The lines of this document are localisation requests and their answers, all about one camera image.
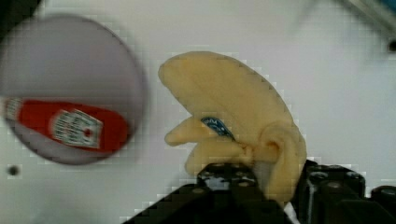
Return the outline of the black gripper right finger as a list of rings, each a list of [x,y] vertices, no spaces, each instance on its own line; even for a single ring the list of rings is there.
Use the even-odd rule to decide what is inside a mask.
[[[365,188],[355,171],[306,161],[292,206],[300,224],[396,224],[395,188]]]

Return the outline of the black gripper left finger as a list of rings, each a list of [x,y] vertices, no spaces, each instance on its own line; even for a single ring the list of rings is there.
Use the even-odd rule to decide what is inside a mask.
[[[122,224],[290,224],[266,199],[251,168],[211,163],[196,177]]]

